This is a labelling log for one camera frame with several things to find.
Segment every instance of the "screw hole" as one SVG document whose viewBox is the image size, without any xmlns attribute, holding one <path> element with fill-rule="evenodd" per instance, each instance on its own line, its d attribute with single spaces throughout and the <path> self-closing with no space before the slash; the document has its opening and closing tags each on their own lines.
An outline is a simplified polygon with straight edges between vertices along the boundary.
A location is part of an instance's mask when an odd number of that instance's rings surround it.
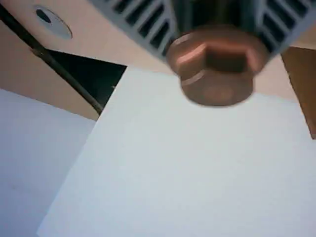
<svg viewBox="0 0 316 237">
<path fill-rule="evenodd" d="M 50 18 L 41 9 L 37 9 L 35 13 L 44 22 L 49 23 L 49 24 L 51 23 Z"/>
</svg>

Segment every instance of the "wooden panel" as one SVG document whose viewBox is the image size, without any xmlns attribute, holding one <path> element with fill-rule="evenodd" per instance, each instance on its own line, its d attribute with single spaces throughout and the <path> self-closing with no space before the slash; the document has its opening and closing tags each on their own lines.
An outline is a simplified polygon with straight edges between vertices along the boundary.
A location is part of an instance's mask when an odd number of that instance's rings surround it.
<svg viewBox="0 0 316 237">
<path fill-rule="evenodd" d="M 68 83 L 0 21 L 0 88 L 88 119 L 98 114 Z"/>
<path fill-rule="evenodd" d="M 283 53 L 283 60 L 311 136 L 316 139 L 316 50 L 291 47 Z"/>
</svg>

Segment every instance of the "brass nozzle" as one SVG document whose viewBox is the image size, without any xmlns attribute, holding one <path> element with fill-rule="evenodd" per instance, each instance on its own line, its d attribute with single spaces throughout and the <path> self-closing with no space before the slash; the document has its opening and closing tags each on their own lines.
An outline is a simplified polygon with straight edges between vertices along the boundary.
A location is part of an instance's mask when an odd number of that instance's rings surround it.
<svg viewBox="0 0 316 237">
<path fill-rule="evenodd" d="M 253 77 L 268 56 L 255 36 L 226 25 L 189 32 L 167 52 L 185 95 L 206 106 L 228 106 L 248 98 Z"/>
</svg>

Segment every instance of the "white paper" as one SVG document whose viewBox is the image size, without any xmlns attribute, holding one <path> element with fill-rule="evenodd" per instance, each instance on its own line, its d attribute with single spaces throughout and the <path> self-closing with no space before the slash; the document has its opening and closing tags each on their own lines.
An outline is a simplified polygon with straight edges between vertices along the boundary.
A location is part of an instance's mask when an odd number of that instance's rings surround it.
<svg viewBox="0 0 316 237">
<path fill-rule="evenodd" d="M 185 100 L 128 68 L 40 237 L 315 237 L 316 143 L 297 103 Z"/>
</svg>

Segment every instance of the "beige panel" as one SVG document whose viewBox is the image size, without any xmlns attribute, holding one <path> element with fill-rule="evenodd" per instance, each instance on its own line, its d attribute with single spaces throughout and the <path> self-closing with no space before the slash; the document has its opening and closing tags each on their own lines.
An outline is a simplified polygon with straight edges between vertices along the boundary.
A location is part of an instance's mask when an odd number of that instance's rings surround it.
<svg viewBox="0 0 316 237">
<path fill-rule="evenodd" d="M 293 46 L 299 48 L 316 49 L 316 24 L 308 31 L 303 33 Z"/>
<path fill-rule="evenodd" d="M 172 73 L 169 68 L 108 22 L 87 0 L 0 0 L 44 46 L 71 54 Z M 61 39 L 36 19 L 32 4 L 42 4 L 58 14 L 73 32 Z M 256 79 L 256 91 L 296 99 L 281 58 L 274 59 Z"/>
<path fill-rule="evenodd" d="M 97 120 L 98 114 L 69 84 L 0 21 L 0 88 Z"/>
</svg>

